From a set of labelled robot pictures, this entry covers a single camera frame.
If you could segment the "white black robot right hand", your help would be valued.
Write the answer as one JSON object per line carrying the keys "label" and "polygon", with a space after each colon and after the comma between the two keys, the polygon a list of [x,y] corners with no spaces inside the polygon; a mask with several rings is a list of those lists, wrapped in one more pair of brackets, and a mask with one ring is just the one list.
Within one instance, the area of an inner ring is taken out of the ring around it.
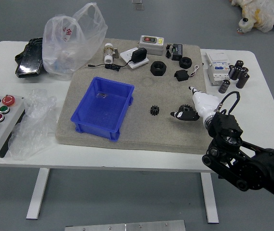
{"label": "white black robot right hand", "polygon": [[170,115],[182,121],[197,121],[202,118],[203,125],[206,126],[215,115],[215,110],[219,105],[219,98],[214,95],[197,90],[189,86],[195,110],[189,105],[182,105],[178,112],[171,112]]}

